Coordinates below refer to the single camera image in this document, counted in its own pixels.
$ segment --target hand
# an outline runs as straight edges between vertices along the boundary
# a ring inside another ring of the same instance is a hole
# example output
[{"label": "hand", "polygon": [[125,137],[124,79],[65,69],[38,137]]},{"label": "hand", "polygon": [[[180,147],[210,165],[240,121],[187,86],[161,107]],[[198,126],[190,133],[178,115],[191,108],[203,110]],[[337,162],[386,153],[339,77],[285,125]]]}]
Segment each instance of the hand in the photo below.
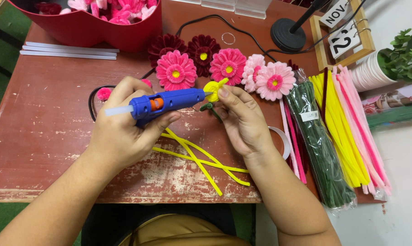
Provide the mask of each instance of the hand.
[{"label": "hand", "polygon": [[251,159],[276,150],[261,108],[252,96],[241,88],[224,85],[218,91],[218,98],[228,110],[216,111],[239,154]]},{"label": "hand", "polygon": [[84,154],[103,165],[104,172],[116,175],[140,161],[154,146],[160,134],[181,114],[171,111],[151,121],[145,129],[136,127],[129,113],[106,116],[104,109],[126,106],[134,97],[153,95],[153,90],[140,80],[126,76],[113,90],[99,111],[91,141]]}]

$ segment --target hot glue gun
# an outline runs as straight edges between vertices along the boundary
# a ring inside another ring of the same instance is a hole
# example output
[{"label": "hot glue gun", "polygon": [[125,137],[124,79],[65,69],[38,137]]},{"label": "hot glue gun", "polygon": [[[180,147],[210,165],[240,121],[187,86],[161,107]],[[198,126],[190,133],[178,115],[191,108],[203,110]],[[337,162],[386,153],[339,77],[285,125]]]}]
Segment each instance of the hot glue gun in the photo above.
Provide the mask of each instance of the hot glue gun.
[{"label": "hot glue gun", "polygon": [[141,127],[168,111],[192,107],[210,94],[212,92],[197,88],[159,92],[132,98],[128,106],[105,109],[105,113],[106,116],[130,113],[136,120],[136,126]]}]

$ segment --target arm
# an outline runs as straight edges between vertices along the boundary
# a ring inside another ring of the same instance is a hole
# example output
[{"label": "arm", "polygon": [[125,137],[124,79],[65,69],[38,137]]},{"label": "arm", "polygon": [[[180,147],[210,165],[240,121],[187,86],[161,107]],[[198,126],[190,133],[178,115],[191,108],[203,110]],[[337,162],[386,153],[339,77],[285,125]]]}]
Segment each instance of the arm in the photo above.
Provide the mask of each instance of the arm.
[{"label": "arm", "polygon": [[217,109],[232,145],[244,157],[262,195],[280,245],[340,245],[320,202],[274,147],[261,108],[244,90],[223,86]]},{"label": "arm", "polygon": [[[125,77],[103,109],[152,94],[145,83]],[[141,160],[162,131],[181,117],[179,112],[169,112],[143,130],[134,126],[130,114],[106,117],[103,109],[85,152],[4,228],[0,245],[72,245],[104,187],[118,172]]]}]

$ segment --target red container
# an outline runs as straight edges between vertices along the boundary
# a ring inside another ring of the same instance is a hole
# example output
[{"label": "red container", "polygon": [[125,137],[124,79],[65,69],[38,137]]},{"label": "red container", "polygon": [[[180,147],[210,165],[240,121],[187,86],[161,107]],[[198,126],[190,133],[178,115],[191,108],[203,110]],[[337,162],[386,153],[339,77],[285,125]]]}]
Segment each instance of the red container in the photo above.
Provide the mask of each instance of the red container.
[{"label": "red container", "polygon": [[130,25],[113,24],[83,10],[68,14],[41,15],[36,14],[38,10],[34,7],[34,4],[40,1],[7,1],[59,42],[69,46],[90,47],[107,42],[122,51],[138,52],[146,50],[151,40],[162,34],[161,1],[147,19]]}]

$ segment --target worn table surface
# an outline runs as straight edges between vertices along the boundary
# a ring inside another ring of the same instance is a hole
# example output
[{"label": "worn table surface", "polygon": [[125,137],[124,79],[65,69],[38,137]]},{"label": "worn table surface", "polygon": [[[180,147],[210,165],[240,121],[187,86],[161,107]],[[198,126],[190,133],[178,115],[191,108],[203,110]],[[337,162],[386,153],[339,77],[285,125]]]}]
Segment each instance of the worn table surface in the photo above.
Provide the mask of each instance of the worn table surface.
[{"label": "worn table surface", "polygon": [[[260,20],[215,10],[199,5],[163,0],[164,33],[176,33],[181,24],[208,14],[220,14],[233,25],[252,33],[267,50],[276,48],[270,38],[270,27],[279,18],[297,19],[304,8],[273,1],[267,18]],[[312,44],[309,22],[303,25],[306,47]],[[239,48],[245,56],[261,53],[253,40],[232,30],[217,18],[186,26],[181,38],[187,42],[196,35],[215,37],[222,48]],[[27,41],[57,44],[36,24],[32,24]],[[108,47],[99,44],[96,47]],[[308,75],[318,74],[314,50],[299,55],[274,57],[282,62],[292,58]],[[29,202],[50,186],[80,156],[88,146],[93,121],[87,100],[97,86],[117,84],[124,76],[140,78],[150,63],[147,53],[124,53],[116,61],[64,57],[20,55],[6,93],[0,105],[0,201]],[[156,92],[163,91],[155,74],[148,77]],[[196,87],[209,79],[200,78]],[[269,126],[283,129],[279,102],[267,102],[252,95],[260,104]],[[98,110],[102,102],[94,100]],[[223,125],[208,112],[181,110],[182,119],[170,128],[180,137],[199,145],[224,165],[245,168],[239,154],[231,146]],[[273,140],[280,152],[283,144],[276,133]],[[183,153],[175,141],[158,140],[157,146]],[[201,159],[206,159],[194,152]],[[192,161],[167,154],[151,152],[143,161],[123,170],[104,189],[97,202],[158,203],[158,202],[261,202],[255,186],[245,187],[234,182],[223,170],[205,166],[223,196],[218,196],[206,177]],[[235,175],[251,182],[244,173]],[[317,194],[312,176],[308,188]]]}]

